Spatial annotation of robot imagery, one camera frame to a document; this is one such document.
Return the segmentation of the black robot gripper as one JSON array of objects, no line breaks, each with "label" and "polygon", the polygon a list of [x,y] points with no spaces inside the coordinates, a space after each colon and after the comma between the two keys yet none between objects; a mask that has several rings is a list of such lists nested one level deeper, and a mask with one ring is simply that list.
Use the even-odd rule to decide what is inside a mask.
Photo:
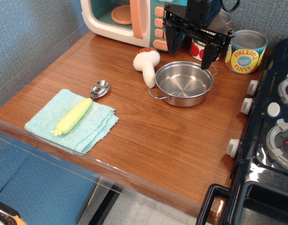
[{"label": "black robot gripper", "polygon": [[209,69],[219,55],[225,52],[235,32],[220,18],[220,11],[227,10],[222,0],[189,0],[185,6],[166,4],[164,6],[168,51],[174,54],[182,46],[186,36],[206,44],[201,69]]}]

